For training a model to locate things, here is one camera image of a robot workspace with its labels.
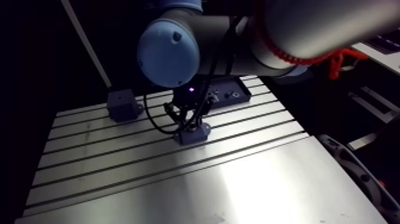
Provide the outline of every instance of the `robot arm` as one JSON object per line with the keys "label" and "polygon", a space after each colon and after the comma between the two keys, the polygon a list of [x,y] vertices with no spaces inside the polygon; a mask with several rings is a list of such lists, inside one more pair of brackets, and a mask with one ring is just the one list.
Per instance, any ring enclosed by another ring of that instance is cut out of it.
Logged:
{"label": "robot arm", "polygon": [[[167,2],[169,10],[141,36],[137,58],[152,82],[175,88],[208,73],[233,18],[201,15],[201,1]],[[283,75],[297,61],[316,60],[400,26],[399,0],[265,0],[255,8],[236,27],[235,57],[224,49],[215,74],[225,74],[229,65],[233,75]]]}

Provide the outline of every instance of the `blue joint cap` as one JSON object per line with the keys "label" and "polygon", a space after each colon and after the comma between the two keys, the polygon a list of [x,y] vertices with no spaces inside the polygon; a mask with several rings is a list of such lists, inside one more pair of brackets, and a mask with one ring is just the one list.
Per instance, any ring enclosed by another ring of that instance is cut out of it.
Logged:
{"label": "blue joint cap", "polygon": [[175,88],[197,73],[200,52],[190,31],[176,21],[159,19],[140,37],[137,62],[151,82]]}
{"label": "blue joint cap", "polygon": [[160,8],[191,8],[203,12],[201,0],[159,0],[158,5]]}

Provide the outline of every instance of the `white pole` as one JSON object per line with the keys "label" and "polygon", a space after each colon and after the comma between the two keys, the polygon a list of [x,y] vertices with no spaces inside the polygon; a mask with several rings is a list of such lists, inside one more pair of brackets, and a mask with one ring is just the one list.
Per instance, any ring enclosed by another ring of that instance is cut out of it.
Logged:
{"label": "white pole", "polygon": [[105,85],[110,88],[111,87],[111,82],[108,79],[107,74],[105,73],[103,66],[101,65],[99,58],[97,57],[95,51],[92,48],[92,45],[89,42],[88,37],[85,34],[85,31],[83,31],[82,26],[79,23],[78,18],[76,17],[76,14],[70,4],[69,0],[61,0],[62,5],[64,6],[64,9],[66,10],[73,26],[75,27],[76,32],[78,33],[80,40],[82,41],[83,45],[85,46],[87,53],[89,53],[93,63],[95,63],[95,66],[97,68],[97,71],[99,71],[99,74],[101,78],[103,79]]}

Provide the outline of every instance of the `cable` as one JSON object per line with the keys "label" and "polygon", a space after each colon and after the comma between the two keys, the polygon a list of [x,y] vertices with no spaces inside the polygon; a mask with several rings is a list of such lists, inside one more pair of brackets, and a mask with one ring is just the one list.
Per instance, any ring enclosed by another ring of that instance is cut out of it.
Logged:
{"label": "cable", "polygon": [[201,112],[201,109],[203,108],[203,105],[205,103],[205,98],[207,96],[207,92],[208,92],[208,88],[210,87],[211,84],[211,80],[212,80],[212,76],[214,75],[214,72],[217,68],[217,64],[218,64],[218,59],[220,57],[221,51],[224,48],[225,43],[227,42],[227,39],[229,38],[231,33],[236,33],[234,29],[236,29],[236,26],[238,26],[238,24],[240,23],[240,21],[243,19],[243,16],[237,16],[232,23],[229,25],[229,28],[227,30],[227,32],[224,34],[224,37],[222,38],[221,43],[218,46],[218,49],[216,50],[213,58],[212,58],[212,63],[211,63],[211,67],[210,67],[210,72],[208,73],[207,76],[207,80],[205,82],[205,87],[202,91],[201,97],[200,99],[202,99],[201,103],[197,106],[197,108],[195,109],[196,113],[192,115],[192,117],[183,125],[181,125],[180,127],[178,127],[175,130],[164,130],[161,127],[159,127],[155,122],[154,119],[152,118],[152,116],[150,115],[149,112],[149,108],[147,106],[147,96],[146,94],[143,95],[143,103],[144,103],[144,107],[145,107],[145,112],[147,117],[149,118],[151,124],[154,126],[154,128],[156,128],[159,132],[167,134],[167,135],[174,135],[179,133],[181,130],[187,128],[199,115]]}

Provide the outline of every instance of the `aluminum table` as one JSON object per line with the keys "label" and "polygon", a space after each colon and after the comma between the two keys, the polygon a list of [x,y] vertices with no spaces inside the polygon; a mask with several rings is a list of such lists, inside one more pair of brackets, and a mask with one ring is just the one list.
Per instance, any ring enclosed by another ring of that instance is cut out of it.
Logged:
{"label": "aluminum table", "polygon": [[[385,223],[262,81],[241,79],[250,102],[211,110],[208,140],[187,146],[145,113],[122,124],[105,104],[58,113],[16,223]],[[171,98],[148,105],[174,129]]]}

